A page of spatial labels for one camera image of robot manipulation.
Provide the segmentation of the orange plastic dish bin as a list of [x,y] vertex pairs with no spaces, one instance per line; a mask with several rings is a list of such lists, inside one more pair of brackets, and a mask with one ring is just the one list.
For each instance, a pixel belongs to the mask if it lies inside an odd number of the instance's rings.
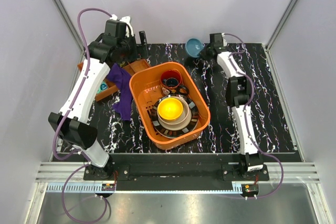
[[[199,116],[196,128],[192,132],[177,138],[167,138],[154,129],[150,114],[156,101],[162,97],[160,89],[161,74],[173,69],[180,72],[183,83],[190,89],[188,97],[197,106]],[[209,125],[211,118],[209,108],[188,71],[180,63],[166,62],[137,72],[131,77],[129,87],[149,139],[162,150],[169,150],[198,138]]]

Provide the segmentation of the black striped cream plate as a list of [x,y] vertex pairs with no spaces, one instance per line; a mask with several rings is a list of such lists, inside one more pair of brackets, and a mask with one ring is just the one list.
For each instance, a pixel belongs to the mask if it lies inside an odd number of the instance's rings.
[[[157,107],[162,100],[170,97],[177,97],[184,99],[187,102],[188,107],[191,109],[191,115],[192,115],[191,119],[188,120],[187,121],[188,124],[186,126],[182,126],[180,130],[168,130],[165,127],[163,127],[158,121]],[[198,108],[189,97],[180,94],[172,94],[172,95],[166,95],[156,101],[156,103],[151,109],[150,119],[154,126],[154,129],[160,135],[165,136],[167,138],[177,138],[184,134],[192,132],[196,128],[196,125],[198,123],[198,116],[199,116]]]

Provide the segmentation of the teal blue ceramic bowl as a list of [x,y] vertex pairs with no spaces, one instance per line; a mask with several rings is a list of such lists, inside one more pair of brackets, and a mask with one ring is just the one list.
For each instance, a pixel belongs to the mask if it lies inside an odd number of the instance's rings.
[[192,58],[199,58],[200,52],[204,49],[205,44],[196,38],[191,38],[185,43],[185,51]]

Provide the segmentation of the beige grey ceramic bowl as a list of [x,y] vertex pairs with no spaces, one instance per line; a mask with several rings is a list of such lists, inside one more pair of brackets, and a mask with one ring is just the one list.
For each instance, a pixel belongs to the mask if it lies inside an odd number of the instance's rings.
[[182,115],[174,121],[164,120],[158,115],[158,121],[163,127],[165,127],[168,130],[180,130],[182,126],[186,126],[188,124],[187,121],[191,119],[192,116],[191,109],[188,107],[188,104],[184,99],[177,97],[171,97],[171,98],[176,98],[182,102],[183,105]]

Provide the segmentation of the dark blue small cup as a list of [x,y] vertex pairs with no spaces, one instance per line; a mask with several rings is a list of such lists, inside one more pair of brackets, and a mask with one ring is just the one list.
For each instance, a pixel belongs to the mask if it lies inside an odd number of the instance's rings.
[[177,87],[179,85],[179,81],[176,78],[168,78],[165,81],[165,85],[168,88],[173,88],[173,87]]

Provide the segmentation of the yellow orange small bowl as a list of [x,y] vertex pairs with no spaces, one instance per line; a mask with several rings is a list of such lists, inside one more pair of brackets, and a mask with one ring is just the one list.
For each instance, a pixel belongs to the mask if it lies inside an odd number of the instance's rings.
[[168,121],[178,119],[183,112],[182,102],[176,98],[166,98],[158,105],[158,115]]

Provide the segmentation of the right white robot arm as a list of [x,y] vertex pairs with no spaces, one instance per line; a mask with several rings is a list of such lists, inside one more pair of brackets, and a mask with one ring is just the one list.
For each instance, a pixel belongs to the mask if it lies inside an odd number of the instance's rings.
[[242,179],[252,180],[263,170],[264,162],[251,119],[250,104],[254,97],[254,85],[236,63],[234,55],[238,54],[240,53],[228,51],[223,33],[210,34],[209,44],[199,53],[205,60],[214,58],[228,78],[225,99],[234,114],[240,139],[238,173]]

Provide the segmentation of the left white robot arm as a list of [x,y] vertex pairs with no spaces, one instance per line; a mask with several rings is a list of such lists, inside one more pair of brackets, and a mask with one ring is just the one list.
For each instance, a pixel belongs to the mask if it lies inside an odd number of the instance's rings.
[[86,45],[86,58],[80,76],[69,98],[59,112],[51,112],[48,122],[55,131],[53,143],[62,139],[80,153],[95,174],[103,180],[113,175],[108,164],[109,154],[98,143],[98,130],[88,124],[89,112],[100,85],[111,69],[123,62],[132,62],[148,54],[146,35],[139,32],[141,42],[137,44],[131,17],[110,17],[105,30],[98,38]]

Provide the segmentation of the black skull mug red inside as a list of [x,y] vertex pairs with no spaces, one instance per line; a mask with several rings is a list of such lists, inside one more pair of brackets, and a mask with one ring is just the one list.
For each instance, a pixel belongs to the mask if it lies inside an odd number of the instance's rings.
[[160,77],[160,82],[163,96],[170,94],[187,96],[190,93],[188,87],[183,84],[181,74],[175,69],[163,72]]

